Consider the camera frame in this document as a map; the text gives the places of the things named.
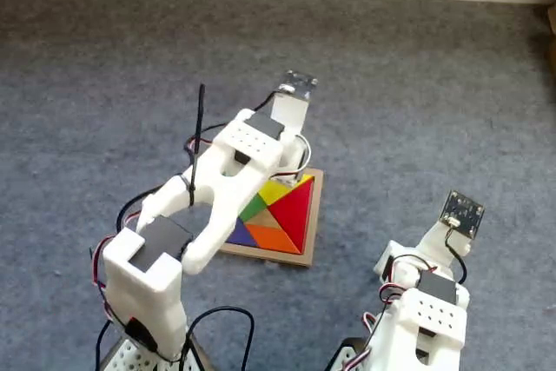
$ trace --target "carpet floor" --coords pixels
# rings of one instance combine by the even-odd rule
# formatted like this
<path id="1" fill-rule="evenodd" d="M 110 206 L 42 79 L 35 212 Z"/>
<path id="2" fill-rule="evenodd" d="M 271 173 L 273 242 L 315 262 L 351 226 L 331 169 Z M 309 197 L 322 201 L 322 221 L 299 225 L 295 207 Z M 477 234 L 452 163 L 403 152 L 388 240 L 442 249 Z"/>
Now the carpet floor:
<path id="1" fill-rule="evenodd" d="M 388 240 L 415 245 L 457 189 L 486 206 L 460 369 L 551 369 L 549 37 L 534 7 L 497 3 L 0 0 L 1 368 L 93 368 L 89 247 L 131 196 L 183 169 L 198 83 L 216 123 L 294 68 L 320 81 L 304 130 L 326 173 L 314 266 L 218 255 L 183 283 L 189 317 L 246 307 L 248 369 L 322 370 L 380 308 L 372 268 Z M 246 334 L 220 315 L 198 338 L 229 370 Z"/>

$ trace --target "colored triangle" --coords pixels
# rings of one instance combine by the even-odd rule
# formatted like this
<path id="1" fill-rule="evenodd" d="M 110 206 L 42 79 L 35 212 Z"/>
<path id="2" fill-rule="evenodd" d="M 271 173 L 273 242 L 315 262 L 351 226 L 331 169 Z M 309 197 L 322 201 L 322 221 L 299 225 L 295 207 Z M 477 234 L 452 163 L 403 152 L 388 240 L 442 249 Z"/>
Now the colored triangle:
<path id="1" fill-rule="evenodd" d="M 235 221 L 235 229 L 226 242 L 245 247 L 258 247 L 257 242 L 253 239 L 247 228 L 245 228 L 240 218 L 237 218 Z"/>
<path id="2" fill-rule="evenodd" d="M 314 179 L 314 176 L 311 176 L 310 174 L 304 174 L 303 177 L 301 178 L 301 180 L 297 184 L 295 184 L 294 189 L 297 189 L 302 184 L 305 184 L 309 180 L 313 180 L 313 179 Z"/>
<path id="3" fill-rule="evenodd" d="M 272 213 L 270 213 L 268 209 L 261 210 L 259 213 L 249 219 L 249 222 L 246 222 L 246 224 L 281 229 L 280 223 L 276 221 L 275 217 L 272 216 Z"/>
<path id="4" fill-rule="evenodd" d="M 242 210 L 242 212 L 240 213 L 240 218 L 242 219 L 242 221 L 246 222 L 257 213 L 259 213 L 261 210 L 264 210 L 266 208 L 267 204 L 264 202 L 264 200 L 262 200 L 259 195 L 255 195 L 255 197 L 251 199 L 251 202 L 249 202 L 245 209 Z"/>
<path id="5" fill-rule="evenodd" d="M 313 181 L 306 181 L 268 207 L 300 253 L 305 245 L 312 191 Z"/>
<path id="6" fill-rule="evenodd" d="M 256 240 L 259 248 L 270 249 L 277 252 L 288 252 L 290 254 L 300 254 L 289 239 L 286 232 L 277 228 L 267 228 L 259 225 L 246 225 L 249 233 Z"/>
<path id="7" fill-rule="evenodd" d="M 277 200 L 281 199 L 287 193 L 289 193 L 291 189 L 284 186 L 279 182 L 267 181 L 262 189 L 259 190 L 259 195 L 261 195 L 262 200 L 270 206 L 272 203 L 276 202 Z"/>

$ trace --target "blue piece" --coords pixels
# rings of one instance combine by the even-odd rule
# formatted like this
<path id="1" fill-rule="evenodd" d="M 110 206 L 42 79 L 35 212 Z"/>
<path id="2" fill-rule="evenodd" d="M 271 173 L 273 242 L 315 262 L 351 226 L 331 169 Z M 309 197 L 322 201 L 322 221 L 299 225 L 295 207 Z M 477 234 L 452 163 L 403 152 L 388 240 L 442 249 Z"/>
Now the blue piece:
<path id="1" fill-rule="evenodd" d="M 243 245 L 245 247 L 259 248 L 253 236 L 249 233 L 240 218 L 235 221 L 235 229 L 232 235 L 229 236 L 227 243 L 234 243 L 235 245 Z"/>

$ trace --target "tangram puzzle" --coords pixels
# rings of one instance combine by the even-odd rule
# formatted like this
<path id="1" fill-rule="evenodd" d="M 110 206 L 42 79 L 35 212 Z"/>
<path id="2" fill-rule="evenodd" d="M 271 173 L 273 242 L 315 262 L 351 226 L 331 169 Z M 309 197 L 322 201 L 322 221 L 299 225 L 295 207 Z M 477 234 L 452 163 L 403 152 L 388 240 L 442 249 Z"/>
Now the tangram puzzle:
<path id="1" fill-rule="evenodd" d="M 240 213 L 222 251 L 311 265 L 322 177 L 322 171 L 307 169 L 293 188 L 267 182 Z"/>

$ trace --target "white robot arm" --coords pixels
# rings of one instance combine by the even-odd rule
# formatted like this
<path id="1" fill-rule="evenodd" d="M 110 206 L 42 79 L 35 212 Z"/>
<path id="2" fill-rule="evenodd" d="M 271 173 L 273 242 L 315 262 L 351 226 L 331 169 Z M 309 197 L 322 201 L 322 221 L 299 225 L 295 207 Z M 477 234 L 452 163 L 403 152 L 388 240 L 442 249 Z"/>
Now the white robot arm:
<path id="1" fill-rule="evenodd" d="M 384 310 L 365 313 L 366 340 L 345 340 L 329 362 L 332 371 L 457 371 L 465 344 L 469 292 L 461 260 L 471 248 L 483 206 L 450 192 L 439 220 L 415 248 L 390 241 L 374 272 Z M 459 282 L 450 264 L 463 268 Z"/>
<path id="2" fill-rule="evenodd" d="M 155 353 L 155 360 L 171 363 L 182 351 L 182 271 L 202 271 L 269 178 L 294 184 L 307 166 L 310 146 L 301 128 L 315 85 L 312 77 L 289 71 L 274 94 L 271 117 L 241 110 L 194 166 L 145 198 L 136 231 L 124 228 L 104 249 L 108 315 L 146 354 Z M 212 205 L 195 239 L 169 219 L 191 205 L 191 196 Z"/>

